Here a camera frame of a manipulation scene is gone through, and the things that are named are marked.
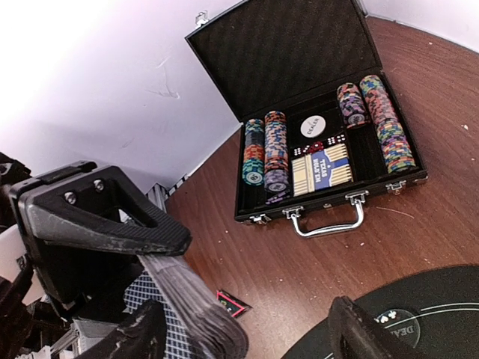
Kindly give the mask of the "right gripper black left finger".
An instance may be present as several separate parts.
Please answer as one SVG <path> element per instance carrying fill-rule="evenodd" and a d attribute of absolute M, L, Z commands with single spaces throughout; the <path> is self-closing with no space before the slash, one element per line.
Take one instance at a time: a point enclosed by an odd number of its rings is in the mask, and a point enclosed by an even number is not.
<path fill-rule="evenodd" d="M 106 338 L 78 358 L 164 358 L 167 325 L 160 302 L 147 300 Z"/>

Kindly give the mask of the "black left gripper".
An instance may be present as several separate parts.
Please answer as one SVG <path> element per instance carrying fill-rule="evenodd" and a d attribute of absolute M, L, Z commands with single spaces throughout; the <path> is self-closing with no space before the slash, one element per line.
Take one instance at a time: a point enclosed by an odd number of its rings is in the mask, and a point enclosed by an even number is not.
<path fill-rule="evenodd" d="M 126 255 L 182 255 L 192 237 L 117 166 L 81 161 L 31 177 L 1 156 L 1 225 L 18 224 L 27 261 L 1 277 L 1 357 L 14 358 L 32 328 L 22 300 L 40 282 L 59 304 L 87 295 L 130 263 Z"/>

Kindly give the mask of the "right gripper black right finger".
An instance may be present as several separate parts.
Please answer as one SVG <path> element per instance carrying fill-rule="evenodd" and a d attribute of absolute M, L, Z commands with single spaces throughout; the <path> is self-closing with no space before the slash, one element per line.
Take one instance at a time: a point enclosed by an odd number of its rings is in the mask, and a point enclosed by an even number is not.
<path fill-rule="evenodd" d="M 335 358 L 427 358 L 382 328 L 369 313 L 347 296 L 332 301 L 327 318 Z"/>

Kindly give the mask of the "deck of blue cards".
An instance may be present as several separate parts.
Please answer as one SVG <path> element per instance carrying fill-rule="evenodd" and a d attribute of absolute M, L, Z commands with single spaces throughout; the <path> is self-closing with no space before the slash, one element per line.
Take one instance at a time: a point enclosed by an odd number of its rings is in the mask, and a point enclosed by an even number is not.
<path fill-rule="evenodd" d="M 125 289 L 126 313 L 159 302 L 165 313 L 164 358 L 244 358 L 248 337 L 182 257 L 140 256 L 144 271 Z"/>

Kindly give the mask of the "clear acrylic dealer button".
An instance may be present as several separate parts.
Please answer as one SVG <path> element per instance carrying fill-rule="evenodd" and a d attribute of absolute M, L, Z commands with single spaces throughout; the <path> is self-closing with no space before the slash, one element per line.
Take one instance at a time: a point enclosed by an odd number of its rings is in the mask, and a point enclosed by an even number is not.
<path fill-rule="evenodd" d="M 412 348 L 418 345 L 421 328 L 418 318 L 412 312 L 394 308 L 379 314 L 374 320 Z"/>

